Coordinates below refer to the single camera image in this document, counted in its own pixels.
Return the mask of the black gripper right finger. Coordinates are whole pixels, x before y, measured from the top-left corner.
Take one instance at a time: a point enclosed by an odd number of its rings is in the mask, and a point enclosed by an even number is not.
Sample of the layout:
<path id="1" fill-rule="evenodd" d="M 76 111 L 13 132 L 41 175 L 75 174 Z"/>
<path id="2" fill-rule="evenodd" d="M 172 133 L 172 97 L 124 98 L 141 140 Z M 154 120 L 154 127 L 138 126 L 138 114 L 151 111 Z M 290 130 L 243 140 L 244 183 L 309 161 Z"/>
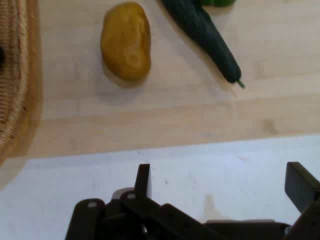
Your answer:
<path id="1" fill-rule="evenodd" d="M 286 240 L 320 238 L 320 182 L 299 162 L 286 165 L 284 190 L 300 212 L 292 226 L 284 230 Z"/>

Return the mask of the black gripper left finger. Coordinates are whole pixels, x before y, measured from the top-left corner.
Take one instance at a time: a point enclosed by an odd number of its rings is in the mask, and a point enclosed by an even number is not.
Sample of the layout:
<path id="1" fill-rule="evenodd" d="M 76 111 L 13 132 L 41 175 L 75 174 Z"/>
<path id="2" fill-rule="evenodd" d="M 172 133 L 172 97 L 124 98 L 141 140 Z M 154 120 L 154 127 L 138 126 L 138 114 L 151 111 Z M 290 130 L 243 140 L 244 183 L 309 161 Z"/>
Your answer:
<path id="1" fill-rule="evenodd" d="M 222 240 L 224 237 L 171 204 L 149 198 L 151 171 L 140 164 L 134 188 L 105 203 L 98 198 L 78 202 L 67 240 Z"/>

